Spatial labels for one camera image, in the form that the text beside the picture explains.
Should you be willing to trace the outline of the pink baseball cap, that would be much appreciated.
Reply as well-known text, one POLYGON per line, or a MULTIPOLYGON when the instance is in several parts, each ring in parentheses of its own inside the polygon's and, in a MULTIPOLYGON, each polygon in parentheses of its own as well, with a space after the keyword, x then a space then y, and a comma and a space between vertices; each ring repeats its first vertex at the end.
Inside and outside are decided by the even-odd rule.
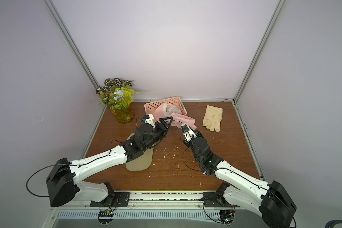
POLYGON ((173 117, 173 123, 172 123, 172 126, 176 126, 178 128, 181 128, 181 125, 182 124, 187 124, 191 127, 191 129, 195 130, 197 127, 195 125, 195 119, 191 118, 191 117, 188 117, 188 116, 185 116, 185 115, 180 115, 180 114, 176 114, 176 113, 173 113, 171 114, 170 116, 169 115, 164 115, 163 111, 162 111, 162 107, 163 107, 163 104, 161 106, 159 106, 155 112, 154 112, 154 117, 155 119, 158 121, 160 118, 162 117, 170 117, 172 116, 173 117))

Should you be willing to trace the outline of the beige baseball cap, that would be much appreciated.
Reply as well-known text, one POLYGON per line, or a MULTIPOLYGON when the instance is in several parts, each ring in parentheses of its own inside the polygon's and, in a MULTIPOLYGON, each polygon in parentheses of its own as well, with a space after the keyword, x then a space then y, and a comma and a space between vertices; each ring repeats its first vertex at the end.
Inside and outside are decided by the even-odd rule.
POLYGON ((140 172, 148 169, 153 161, 153 153, 154 148, 145 151, 143 155, 138 157, 137 159, 127 162, 125 164, 127 170, 131 172, 140 172))

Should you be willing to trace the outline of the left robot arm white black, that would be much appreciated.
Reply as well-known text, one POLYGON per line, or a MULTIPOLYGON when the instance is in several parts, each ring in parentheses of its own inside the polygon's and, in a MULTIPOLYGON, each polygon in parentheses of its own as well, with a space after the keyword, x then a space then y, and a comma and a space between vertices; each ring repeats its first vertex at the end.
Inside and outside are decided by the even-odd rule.
POLYGON ((108 151, 81 160, 58 160, 46 179, 50 206, 59 207, 72 201, 82 191, 80 183, 86 178, 131 162, 152 150, 166 137, 172 122, 172 117, 160 118, 156 122, 148 118, 128 140, 108 151))

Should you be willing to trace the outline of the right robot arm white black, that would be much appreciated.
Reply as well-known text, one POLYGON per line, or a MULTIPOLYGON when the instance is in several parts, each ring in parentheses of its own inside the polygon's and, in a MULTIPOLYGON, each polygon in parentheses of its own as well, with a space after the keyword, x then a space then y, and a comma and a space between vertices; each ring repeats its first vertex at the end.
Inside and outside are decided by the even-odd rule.
POLYGON ((191 149, 201 171, 229 184, 223 191, 227 203, 259 215, 270 228, 297 226, 296 205, 281 183, 275 180, 269 183, 238 170, 217 156, 198 130, 187 126, 181 130, 185 137, 183 143, 191 149))

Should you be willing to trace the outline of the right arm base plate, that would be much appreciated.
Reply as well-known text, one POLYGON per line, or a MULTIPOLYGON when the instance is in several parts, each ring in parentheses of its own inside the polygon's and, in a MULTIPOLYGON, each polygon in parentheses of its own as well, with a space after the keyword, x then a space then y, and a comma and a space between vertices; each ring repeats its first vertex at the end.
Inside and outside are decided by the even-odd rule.
POLYGON ((238 205, 230 204, 227 202, 224 193, 220 192, 204 192, 201 200, 205 203, 205 207, 224 207, 224 208, 232 208, 237 207, 238 205))

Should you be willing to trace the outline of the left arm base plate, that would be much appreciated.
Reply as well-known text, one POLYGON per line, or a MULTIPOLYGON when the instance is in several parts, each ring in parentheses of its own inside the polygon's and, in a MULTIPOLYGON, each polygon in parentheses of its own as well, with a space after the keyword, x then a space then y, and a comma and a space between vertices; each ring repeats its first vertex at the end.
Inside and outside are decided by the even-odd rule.
POLYGON ((101 202, 90 202, 90 207, 103 207, 103 208, 110 208, 110 207, 124 207, 128 206, 128 202, 130 199, 130 192, 115 192, 110 193, 104 200, 101 202))

